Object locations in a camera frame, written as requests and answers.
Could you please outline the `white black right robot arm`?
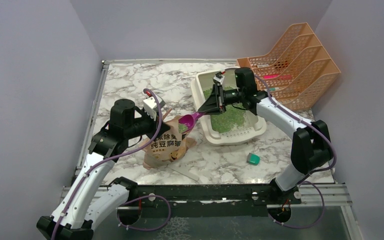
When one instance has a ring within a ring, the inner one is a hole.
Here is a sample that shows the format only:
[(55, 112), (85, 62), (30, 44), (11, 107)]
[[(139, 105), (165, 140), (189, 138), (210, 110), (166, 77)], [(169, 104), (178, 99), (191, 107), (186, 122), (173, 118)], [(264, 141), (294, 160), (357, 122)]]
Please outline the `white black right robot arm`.
[(292, 140), (291, 163), (269, 183), (269, 199), (280, 204), (297, 185), (311, 174), (325, 171), (323, 165), (336, 160), (328, 126), (322, 120), (310, 121), (286, 108), (272, 96), (268, 87), (259, 90), (256, 80), (262, 84), (265, 81), (249, 67), (232, 70), (236, 88), (225, 90), (226, 70), (217, 71), (212, 78), (211, 93), (197, 112), (203, 116), (221, 115), (228, 105), (240, 103), (243, 110), (274, 124)]

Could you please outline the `orange cat litter bag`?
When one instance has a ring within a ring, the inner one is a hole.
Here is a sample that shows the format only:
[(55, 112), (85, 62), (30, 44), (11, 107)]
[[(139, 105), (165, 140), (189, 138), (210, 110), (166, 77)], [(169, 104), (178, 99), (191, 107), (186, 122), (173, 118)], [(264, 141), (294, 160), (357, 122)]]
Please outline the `orange cat litter bag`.
[(188, 132), (180, 132), (180, 118), (181, 116), (177, 115), (173, 119), (165, 121), (164, 123), (169, 129), (144, 148), (145, 154), (142, 163), (144, 168), (156, 169), (174, 163), (182, 159), (186, 152), (197, 144), (194, 138), (188, 137)]

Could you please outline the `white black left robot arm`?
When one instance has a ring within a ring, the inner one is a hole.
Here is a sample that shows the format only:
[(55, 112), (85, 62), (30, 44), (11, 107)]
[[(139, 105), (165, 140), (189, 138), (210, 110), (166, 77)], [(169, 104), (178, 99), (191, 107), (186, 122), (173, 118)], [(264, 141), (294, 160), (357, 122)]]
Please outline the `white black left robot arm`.
[(120, 157), (128, 155), (131, 139), (146, 135), (151, 141), (168, 128), (162, 121), (164, 100), (150, 96), (138, 108), (130, 99), (116, 100), (109, 120), (96, 133), (77, 178), (50, 216), (36, 227), (47, 240), (90, 240), (95, 229), (121, 204), (132, 205), (137, 191), (116, 183), (98, 200), (93, 198), (103, 179)]

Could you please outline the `magenta plastic litter scoop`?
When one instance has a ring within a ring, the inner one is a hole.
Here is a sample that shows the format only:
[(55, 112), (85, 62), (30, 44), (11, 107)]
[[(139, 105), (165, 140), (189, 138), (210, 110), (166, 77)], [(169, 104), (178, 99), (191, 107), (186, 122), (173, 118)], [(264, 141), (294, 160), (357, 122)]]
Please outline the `magenta plastic litter scoop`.
[(198, 119), (201, 118), (202, 116), (204, 116), (205, 114), (202, 113), (202, 112), (195, 112), (195, 113), (192, 113), (192, 114), (186, 114), (184, 116), (182, 116), (179, 120), (178, 120), (178, 123), (180, 125), (182, 125), (182, 128), (184, 130), (182, 130), (180, 133), (181, 134), (184, 134), (190, 130), (192, 130)]

